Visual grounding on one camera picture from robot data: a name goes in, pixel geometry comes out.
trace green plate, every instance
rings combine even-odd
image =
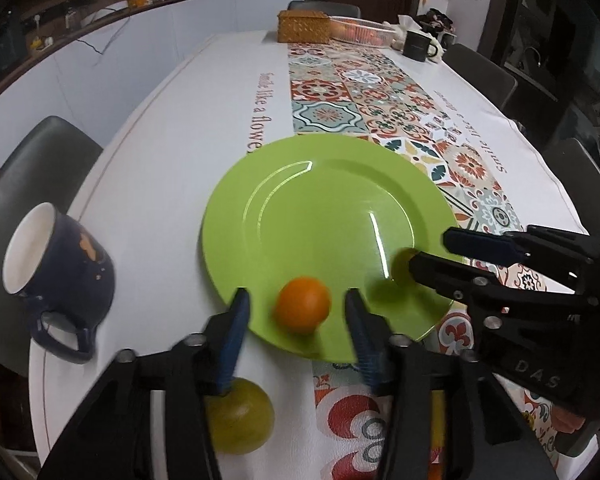
[[[355,362],[344,321],[348,288],[395,332],[423,338],[449,300],[390,277],[401,248],[456,259],[442,233],[456,225],[442,193],[413,164],[371,142],[333,134],[267,144],[222,178],[206,206],[202,247],[220,296],[239,286],[251,294],[250,329],[278,348],[311,359]],[[331,291],[331,312],[310,336],[271,316],[280,289],[298,276]]]

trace dining table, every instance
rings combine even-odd
[[[249,153],[313,134],[358,137],[416,165],[460,227],[501,234],[538,224],[586,232],[564,187],[515,123],[444,62],[334,40],[277,43],[267,31],[214,35],[131,114],[69,209],[112,257],[116,290],[90,362],[72,364],[31,344],[30,409],[42,462],[120,349],[167,350],[226,308],[202,254],[207,201]],[[519,264],[471,263],[507,286],[568,292]],[[445,354],[473,343],[471,320],[457,301],[426,338],[429,349]],[[225,480],[372,478],[391,399],[373,396],[354,365],[301,358],[250,333],[235,374],[266,391],[276,420],[260,449],[219,455]],[[576,458],[560,455],[551,403],[501,382],[558,477],[576,478],[596,439]],[[163,403],[163,392],[152,392],[158,480],[167,478]],[[439,451],[432,450],[432,462]]]

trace patterned table runner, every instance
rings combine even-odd
[[[460,227],[500,234],[523,230],[500,184],[471,145],[475,131],[461,115],[456,125],[382,50],[337,41],[288,46],[292,113],[296,134],[332,133],[386,147],[416,165],[437,186]],[[471,260],[517,288],[546,290],[542,276],[515,265],[508,269]],[[474,336],[463,304],[454,302],[433,335],[440,352],[471,348]],[[314,362],[317,427],[326,437],[322,480],[371,480],[378,467],[390,412],[389,397],[375,397],[355,366]],[[554,467],[555,429],[550,403],[501,379]],[[432,450],[432,462],[440,450]]]

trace gray chair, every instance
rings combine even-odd
[[[542,158],[569,194],[590,235],[600,236],[600,168],[577,139],[550,146]]]
[[[442,61],[498,110],[504,108],[518,86],[516,78],[509,72],[460,43],[450,46],[442,55]]]
[[[288,10],[321,10],[327,16],[345,16],[346,18],[360,18],[360,7],[336,2],[319,2],[318,0],[294,0],[289,2]]]
[[[11,235],[41,202],[61,212],[71,205],[102,148],[59,117],[41,121],[0,168],[0,364],[27,376],[29,333],[22,303],[2,286],[2,261]]]

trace wicker box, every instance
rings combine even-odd
[[[329,43],[329,17],[320,10],[282,10],[278,43]]]

